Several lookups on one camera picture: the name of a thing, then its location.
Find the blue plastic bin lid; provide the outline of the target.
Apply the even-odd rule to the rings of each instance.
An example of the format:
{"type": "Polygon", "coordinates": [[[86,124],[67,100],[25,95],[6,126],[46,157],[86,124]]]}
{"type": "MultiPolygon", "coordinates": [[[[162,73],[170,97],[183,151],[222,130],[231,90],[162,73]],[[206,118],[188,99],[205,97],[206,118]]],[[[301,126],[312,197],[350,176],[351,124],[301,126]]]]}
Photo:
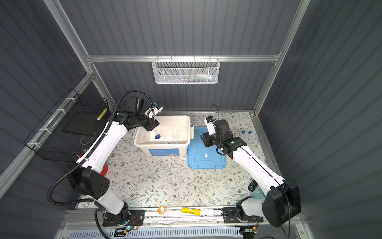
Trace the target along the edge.
{"type": "Polygon", "coordinates": [[[226,157],[218,154],[216,147],[205,147],[201,136],[207,127],[195,127],[195,136],[188,146],[188,166],[191,169],[223,169],[226,157]]]}

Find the blue base graduated cylinder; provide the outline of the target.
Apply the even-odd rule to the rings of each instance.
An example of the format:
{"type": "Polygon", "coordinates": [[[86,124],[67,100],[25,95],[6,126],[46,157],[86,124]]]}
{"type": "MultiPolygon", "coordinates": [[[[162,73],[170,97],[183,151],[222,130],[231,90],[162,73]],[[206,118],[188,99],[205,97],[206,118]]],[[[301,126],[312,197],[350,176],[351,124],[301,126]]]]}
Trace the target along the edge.
{"type": "Polygon", "coordinates": [[[160,139],[161,138],[161,134],[158,132],[158,131],[155,131],[155,139],[160,139]]]}

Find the small clear glass beaker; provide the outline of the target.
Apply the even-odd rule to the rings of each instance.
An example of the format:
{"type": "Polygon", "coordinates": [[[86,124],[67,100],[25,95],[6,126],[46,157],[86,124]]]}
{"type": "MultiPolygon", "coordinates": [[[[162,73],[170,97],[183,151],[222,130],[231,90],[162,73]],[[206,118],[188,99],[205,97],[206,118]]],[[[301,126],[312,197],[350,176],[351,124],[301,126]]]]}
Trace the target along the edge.
{"type": "Polygon", "coordinates": [[[161,134],[161,138],[167,138],[168,137],[168,131],[167,130],[161,130],[160,134],[161,134]]]}

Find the white plastic storage bin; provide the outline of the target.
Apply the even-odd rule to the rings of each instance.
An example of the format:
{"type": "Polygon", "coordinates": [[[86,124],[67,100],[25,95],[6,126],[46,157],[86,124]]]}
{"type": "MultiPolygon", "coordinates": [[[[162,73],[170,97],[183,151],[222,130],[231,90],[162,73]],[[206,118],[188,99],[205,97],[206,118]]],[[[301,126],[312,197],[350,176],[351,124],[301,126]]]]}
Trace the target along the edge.
{"type": "Polygon", "coordinates": [[[189,116],[157,116],[160,124],[153,131],[143,127],[134,133],[134,145],[147,156],[180,156],[188,154],[188,146],[195,136],[189,116]]]}

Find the clear glass flask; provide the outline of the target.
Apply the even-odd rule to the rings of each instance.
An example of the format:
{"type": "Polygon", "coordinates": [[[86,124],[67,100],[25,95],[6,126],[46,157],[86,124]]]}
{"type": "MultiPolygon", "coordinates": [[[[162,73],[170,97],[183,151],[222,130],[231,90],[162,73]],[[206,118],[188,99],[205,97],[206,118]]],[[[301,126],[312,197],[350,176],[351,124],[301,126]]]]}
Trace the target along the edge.
{"type": "Polygon", "coordinates": [[[179,140],[179,130],[178,129],[172,129],[171,130],[171,136],[173,138],[174,141],[177,141],[179,140]]]}

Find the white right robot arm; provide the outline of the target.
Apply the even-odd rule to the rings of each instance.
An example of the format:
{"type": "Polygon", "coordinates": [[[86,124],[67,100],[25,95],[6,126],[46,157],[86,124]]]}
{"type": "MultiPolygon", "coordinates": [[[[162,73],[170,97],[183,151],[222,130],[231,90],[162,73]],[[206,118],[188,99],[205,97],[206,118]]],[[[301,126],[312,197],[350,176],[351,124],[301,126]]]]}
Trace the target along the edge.
{"type": "Polygon", "coordinates": [[[234,137],[226,120],[216,120],[213,116],[205,119],[208,132],[201,139],[205,147],[215,145],[218,154],[227,155],[238,163],[261,188],[265,200],[256,202],[249,197],[241,200],[237,208],[244,216],[263,217],[275,228],[301,212],[299,188],[292,179],[285,180],[264,164],[247,146],[247,143],[234,137]]]}

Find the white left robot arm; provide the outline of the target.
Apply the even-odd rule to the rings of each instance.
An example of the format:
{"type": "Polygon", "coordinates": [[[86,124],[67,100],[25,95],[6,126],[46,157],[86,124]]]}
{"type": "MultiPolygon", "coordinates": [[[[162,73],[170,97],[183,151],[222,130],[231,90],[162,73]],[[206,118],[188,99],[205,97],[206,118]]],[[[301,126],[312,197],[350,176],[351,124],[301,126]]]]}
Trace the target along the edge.
{"type": "Polygon", "coordinates": [[[60,177],[47,192],[47,201],[54,206],[68,206],[83,202],[95,204],[98,209],[114,220],[116,224],[125,225],[132,220],[128,205],[110,188],[110,181],[101,171],[117,143],[132,129],[142,127],[147,132],[153,131],[159,122],[156,115],[163,106],[149,100],[148,109],[143,109],[144,100],[136,98],[135,102],[122,109],[119,105],[124,97],[135,93],[134,90],[125,92],[117,102],[108,118],[102,133],[81,156],[76,165],[60,177]],[[84,198],[74,201],[59,202],[53,199],[53,191],[64,180],[70,181],[71,187],[80,192],[84,198]]]}

